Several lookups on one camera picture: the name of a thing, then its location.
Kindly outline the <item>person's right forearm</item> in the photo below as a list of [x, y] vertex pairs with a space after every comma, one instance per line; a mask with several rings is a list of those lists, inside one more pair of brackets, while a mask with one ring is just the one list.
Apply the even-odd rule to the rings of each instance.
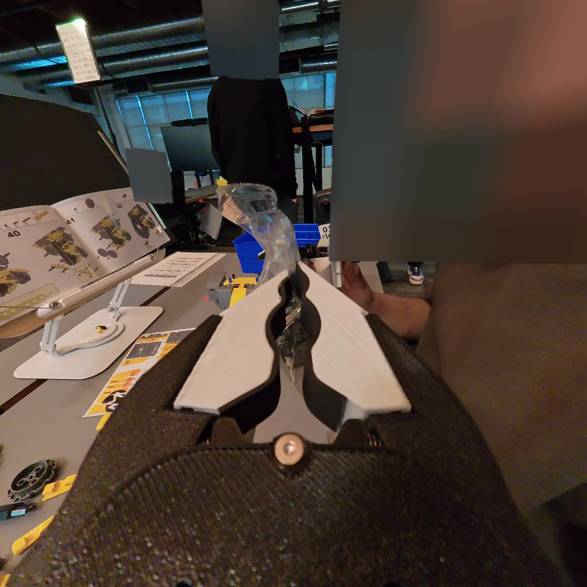
[[380, 318], [401, 338], [418, 341], [429, 318], [430, 305], [416, 297], [374, 293], [367, 312]]

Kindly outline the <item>open instruction booklet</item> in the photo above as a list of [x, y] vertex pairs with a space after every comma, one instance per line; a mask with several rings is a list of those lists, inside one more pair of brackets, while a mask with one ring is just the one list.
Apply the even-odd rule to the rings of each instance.
[[80, 291], [169, 241], [131, 188], [1, 212], [1, 324]]

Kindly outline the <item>black computer monitor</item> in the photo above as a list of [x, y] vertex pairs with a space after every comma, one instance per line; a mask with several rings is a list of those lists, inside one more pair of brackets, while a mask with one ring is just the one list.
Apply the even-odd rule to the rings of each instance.
[[162, 126], [161, 133], [173, 172], [216, 172], [220, 170], [212, 150], [209, 125]]

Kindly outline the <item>yellow toy vehicle model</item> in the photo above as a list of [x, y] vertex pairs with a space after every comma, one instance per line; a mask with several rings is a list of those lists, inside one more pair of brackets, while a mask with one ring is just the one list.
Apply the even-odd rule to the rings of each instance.
[[224, 311], [250, 294], [257, 287], [258, 281], [258, 276], [215, 275], [208, 284], [208, 294], [204, 299], [215, 303]]

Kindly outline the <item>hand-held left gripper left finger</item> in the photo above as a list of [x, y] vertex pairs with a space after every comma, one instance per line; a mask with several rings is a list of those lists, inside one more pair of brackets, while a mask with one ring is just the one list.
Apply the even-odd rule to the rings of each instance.
[[222, 312], [173, 407], [232, 417], [243, 433], [268, 418], [281, 394], [276, 339], [285, 329], [289, 302], [284, 270]]

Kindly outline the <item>clear bag of grey parts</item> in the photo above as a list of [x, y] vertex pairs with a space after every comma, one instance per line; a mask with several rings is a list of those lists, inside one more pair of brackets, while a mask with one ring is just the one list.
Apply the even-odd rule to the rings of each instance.
[[[277, 208], [275, 191], [254, 183], [237, 183], [216, 188], [218, 209], [227, 220], [249, 233], [265, 253], [260, 285], [284, 270], [293, 275], [300, 260], [294, 226]], [[292, 292], [285, 314], [285, 330], [276, 338], [281, 357], [291, 372], [303, 364], [307, 337], [299, 324], [301, 302]]]

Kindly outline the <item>hanging white sign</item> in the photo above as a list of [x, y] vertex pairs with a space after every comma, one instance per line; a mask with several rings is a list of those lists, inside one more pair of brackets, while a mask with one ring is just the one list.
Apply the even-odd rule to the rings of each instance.
[[74, 84], [101, 81], [102, 76], [86, 21], [77, 18], [56, 25], [56, 31]]

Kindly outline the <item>yellow slanted brick piece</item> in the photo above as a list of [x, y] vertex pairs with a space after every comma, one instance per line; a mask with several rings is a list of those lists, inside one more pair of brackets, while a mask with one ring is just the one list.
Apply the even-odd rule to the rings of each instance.
[[15, 540], [15, 542], [11, 546], [12, 554], [15, 556], [20, 555], [25, 550], [27, 550], [27, 548], [34, 544], [34, 542], [36, 542], [39, 539], [39, 537], [45, 532], [45, 530], [49, 527], [54, 518], [54, 515], [49, 517], [44, 522], [42, 522], [38, 526], [34, 527], [32, 530], [26, 532], [20, 538]]
[[76, 478], [77, 474], [72, 474], [62, 480], [48, 483], [42, 491], [42, 501], [67, 493], [72, 488]]

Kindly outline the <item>yellow sticker sheet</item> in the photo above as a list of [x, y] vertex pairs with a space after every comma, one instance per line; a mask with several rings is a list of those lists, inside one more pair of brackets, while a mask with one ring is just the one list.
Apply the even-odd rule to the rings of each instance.
[[176, 348], [192, 331], [190, 328], [142, 334], [131, 346], [83, 417], [102, 417], [114, 412], [139, 378]]

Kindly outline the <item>blue plastic bin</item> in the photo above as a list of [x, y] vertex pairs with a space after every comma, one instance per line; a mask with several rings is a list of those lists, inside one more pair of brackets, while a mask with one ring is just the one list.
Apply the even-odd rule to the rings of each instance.
[[[320, 241], [318, 224], [293, 224], [297, 246], [316, 245]], [[253, 236], [247, 232], [233, 241], [235, 252], [241, 265], [241, 271], [245, 274], [259, 274], [262, 272], [264, 260], [259, 257], [263, 249]]]

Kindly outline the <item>black toothed wheel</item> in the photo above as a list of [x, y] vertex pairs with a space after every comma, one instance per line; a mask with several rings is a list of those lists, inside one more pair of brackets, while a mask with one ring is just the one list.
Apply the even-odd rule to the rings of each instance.
[[55, 479], [58, 469], [58, 463], [53, 459], [32, 463], [12, 480], [7, 497], [17, 503], [33, 499]]

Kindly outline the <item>white book stand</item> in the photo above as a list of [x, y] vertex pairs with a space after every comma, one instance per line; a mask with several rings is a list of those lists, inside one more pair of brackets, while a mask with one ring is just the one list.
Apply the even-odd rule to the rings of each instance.
[[[158, 306], [123, 306], [131, 279], [164, 258], [165, 251], [148, 253], [131, 264], [37, 310], [45, 321], [40, 351], [17, 367], [16, 378], [84, 380], [105, 371], [163, 312]], [[106, 309], [95, 312], [57, 337], [63, 312], [85, 304], [116, 286]]]

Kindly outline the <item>wooden-top standing desk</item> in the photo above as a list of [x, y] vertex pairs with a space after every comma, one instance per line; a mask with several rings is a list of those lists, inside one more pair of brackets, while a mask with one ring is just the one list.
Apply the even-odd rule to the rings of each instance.
[[313, 223], [313, 194], [322, 189], [323, 148], [332, 145], [334, 109], [312, 110], [306, 114], [289, 106], [294, 144], [301, 148], [303, 170], [304, 222]]

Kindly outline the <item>person's right hand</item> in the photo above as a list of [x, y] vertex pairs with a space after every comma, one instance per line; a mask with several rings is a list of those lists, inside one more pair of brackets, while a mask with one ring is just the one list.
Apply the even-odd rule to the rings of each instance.
[[375, 299], [359, 265], [351, 261], [341, 263], [341, 291], [363, 310], [369, 311]]

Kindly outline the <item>white printed paper sheet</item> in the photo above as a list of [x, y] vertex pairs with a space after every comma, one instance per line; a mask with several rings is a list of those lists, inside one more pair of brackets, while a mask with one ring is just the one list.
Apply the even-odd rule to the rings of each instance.
[[161, 262], [132, 277], [131, 283], [159, 287], [182, 287], [222, 259], [224, 255], [224, 253], [201, 252], [173, 253]]

